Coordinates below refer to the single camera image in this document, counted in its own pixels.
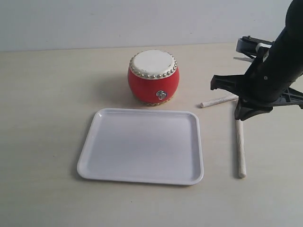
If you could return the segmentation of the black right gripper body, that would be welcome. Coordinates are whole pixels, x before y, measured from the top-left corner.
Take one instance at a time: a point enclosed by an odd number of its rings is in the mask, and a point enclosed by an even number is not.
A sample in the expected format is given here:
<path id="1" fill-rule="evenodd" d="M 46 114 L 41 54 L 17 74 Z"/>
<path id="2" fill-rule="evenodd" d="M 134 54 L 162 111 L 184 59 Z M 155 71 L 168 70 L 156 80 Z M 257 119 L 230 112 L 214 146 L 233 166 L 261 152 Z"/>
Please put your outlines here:
<path id="1" fill-rule="evenodd" d="M 242 105 L 266 109 L 297 105 L 303 107 L 303 94 L 291 85 L 303 74 L 300 53 L 260 48 L 237 88 Z"/>

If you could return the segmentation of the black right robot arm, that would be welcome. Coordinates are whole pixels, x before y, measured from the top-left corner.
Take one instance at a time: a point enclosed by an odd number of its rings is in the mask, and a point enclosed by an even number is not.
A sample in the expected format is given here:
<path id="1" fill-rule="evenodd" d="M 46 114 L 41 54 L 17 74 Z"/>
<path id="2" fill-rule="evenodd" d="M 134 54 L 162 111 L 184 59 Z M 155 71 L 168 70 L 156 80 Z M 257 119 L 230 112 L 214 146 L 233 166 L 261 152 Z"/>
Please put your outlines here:
<path id="1" fill-rule="evenodd" d="M 214 75 L 210 89 L 238 96 L 236 120 L 266 114 L 276 106 L 303 106 L 303 94 L 290 86 L 303 74 L 303 2 L 291 2 L 285 27 L 273 42 L 243 36 L 236 51 L 252 59 L 243 75 Z"/>

